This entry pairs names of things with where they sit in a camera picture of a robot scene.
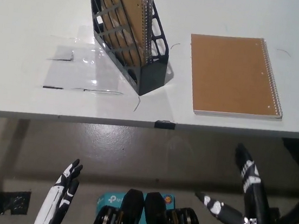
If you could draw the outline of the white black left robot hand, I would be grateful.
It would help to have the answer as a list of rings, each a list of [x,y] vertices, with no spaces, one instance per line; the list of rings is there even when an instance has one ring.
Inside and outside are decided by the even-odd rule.
[[[34,224],[61,224],[79,187],[77,177],[82,168],[76,159],[62,172],[49,189]]]

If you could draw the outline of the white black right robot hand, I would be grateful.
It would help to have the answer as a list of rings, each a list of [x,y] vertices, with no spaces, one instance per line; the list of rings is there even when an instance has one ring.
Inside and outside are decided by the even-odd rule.
[[[236,147],[235,162],[242,179],[244,214],[201,191],[196,191],[195,196],[211,215],[223,224],[271,224],[270,208],[263,181],[251,154],[241,143]]]

